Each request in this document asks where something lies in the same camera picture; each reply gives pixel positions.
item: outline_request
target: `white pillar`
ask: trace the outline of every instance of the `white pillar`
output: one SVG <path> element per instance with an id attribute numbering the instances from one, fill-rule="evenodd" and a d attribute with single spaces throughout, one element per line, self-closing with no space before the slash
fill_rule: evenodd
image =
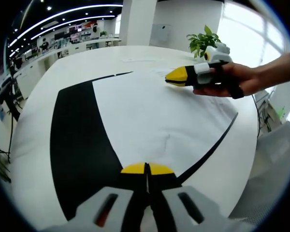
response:
<path id="1" fill-rule="evenodd" d="M 149 45 L 157 0 L 124 0 L 120 34 L 122 45 Z"/>

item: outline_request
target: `chair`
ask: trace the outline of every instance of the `chair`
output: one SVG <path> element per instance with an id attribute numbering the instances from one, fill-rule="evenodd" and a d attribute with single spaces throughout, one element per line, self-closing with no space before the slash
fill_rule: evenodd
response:
<path id="1" fill-rule="evenodd" d="M 254 225 L 267 217 L 290 180 L 290 122 L 258 139 L 257 152 L 268 168 L 248 180 L 229 216 Z"/>

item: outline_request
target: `person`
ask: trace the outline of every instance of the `person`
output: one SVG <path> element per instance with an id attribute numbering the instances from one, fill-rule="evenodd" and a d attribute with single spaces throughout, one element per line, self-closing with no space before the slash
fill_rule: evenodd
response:
<path id="1" fill-rule="evenodd" d="M 276 60 L 256 67 L 250 68 L 245 65 L 228 63 L 222 66 L 224 72 L 235 76 L 244 95 L 251 95 L 266 88 L 290 81 L 290 53 L 282 55 Z M 194 89 L 194 94 L 216 97 L 229 97 L 225 88 L 205 87 Z"/>
<path id="2" fill-rule="evenodd" d="M 95 23 L 92 27 L 92 31 L 90 34 L 90 39 L 91 40 L 97 40 L 100 37 L 100 28 L 98 27 L 98 24 Z M 99 48 L 99 43 L 93 43 L 92 48 Z"/>
<path id="3" fill-rule="evenodd" d="M 46 38 L 43 38 L 43 44 L 40 46 L 42 51 L 45 51 L 48 49 L 49 43 L 46 41 Z"/>

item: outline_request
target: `green leaves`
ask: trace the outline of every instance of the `green leaves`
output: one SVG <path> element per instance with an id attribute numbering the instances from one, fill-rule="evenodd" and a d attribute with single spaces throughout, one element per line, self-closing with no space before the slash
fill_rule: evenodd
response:
<path id="1" fill-rule="evenodd" d="M 195 37 L 195 38 L 197 38 L 198 36 L 196 34 L 189 34 L 186 37 Z"/>
<path id="2" fill-rule="evenodd" d="M 190 51 L 195 52 L 195 58 L 197 56 L 203 57 L 208 46 L 216 47 L 216 42 L 221 42 L 218 35 L 213 33 L 207 25 L 205 25 L 204 31 L 206 34 L 199 33 L 198 35 L 187 35 L 187 38 L 190 37 L 188 39 L 190 41 Z"/>
<path id="3" fill-rule="evenodd" d="M 210 28 L 209 28 L 207 25 L 205 25 L 205 27 L 204 27 L 204 31 L 205 31 L 205 33 L 206 33 L 207 35 L 212 35 L 212 34 L 213 34 L 212 31 L 210 30 Z"/>
<path id="4" fill-rule="evenodd" d="M 205 54 L 205 50 L 201 52 L 200 57 L 203 57 Z"/>

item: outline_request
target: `led light strip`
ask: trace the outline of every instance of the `led light strip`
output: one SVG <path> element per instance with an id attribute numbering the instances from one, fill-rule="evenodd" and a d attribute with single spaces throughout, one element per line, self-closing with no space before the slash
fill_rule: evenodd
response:
<path id="1" fill-rule="evenodd" d="M 54 26 L 54 27 L 52 27 L 52 28 L 49 28 L 49 29 L 47 29 L 47 30 L 45 30 L 45 31 L 43 31 L 43 32 L 41 32 L 41 33 L 39 33 L 39 34 L 33 36 L 33 37 L 31 38 L 31 40 L 34 40 L 35 38 L 39 37 L 40 35 L 43 35 L 44 33 L 48 32 L 48 31 L 50 31 L 50 30 L 53 30 L 53 29 L 55 29 L 55 28 L 61 27 L 61 26 L 63 26 L 63 25 L 69 24 L 69 23 L 74 23 L 74 22 L 77 22 L 77 21 L 82 21 L 82 20 L 92 19 L 92 18 L 110 18 L 110 17 L 113 17 L 113 18 L 114 18 L 115 15 L 102 15 L 102 16 L 94 16 L 94 17 L 87 17 L 87 18 L 80 18 L 80 19 L 72 20 L 72 21 L 70 21 L 70 22 L 62 23 L 62 24 L 59 24 L 59 25 Z"/>
<path id="2" fill-rule="evenodd" d="M 14 56 L 15 53 L 16 53 L 16 52 L 13 52 L 12 54 L 10 54 L 10 58 L 11 58 L 12 56 Z"/>
<path id="3" fill-rule="evenodd" d="M 27 30 L 25 30 L 23 33 L 21 33 L 17 39 L 19 40 L 21 37 L 23 37 L 26 33 L 28 33 L 29 31 L 31 31 L 32 29 L 34 29 L 35 27 L 41 25 L 42 23 L 45 23 L 46 21 L 52 19 L 52 18 L 55 18 L 57 16 L 60 16 L 60 15 L 63 15 L 63 14 L 66 14 L 66 13 L 69 13 L 69 12 L 73 12 L 73 11 L 78 11 L 78 10 L 83 10 L 83 9 L 88 9 L 88 8 L 95 8 L 95 7 L 122 7 L 122 5 L 118 5 L 118 4 L 104 4 L 104 5 L 91 5 L 91 6 L 82 6 L 82 7 L 78 7 L 78 8 L 74 8 L 74 9 L 70 9 L 70 10 L 67 10 L 67 11 L 63 11 L 63 12 L 60 12 L 58 14 L 55 14 L 53 16 L 50 16 L 44 20 L 42 20 L 41 22 L 33 25 L 32 27 L 28 28 Z"/>
<path id="4" fill-rule="evenodd" d="M 17 41 L 17 39 L 14 39 L 13 42 L 10 43 L 9 47 L 12 46 L 13 44 L 15 44 Z"/>

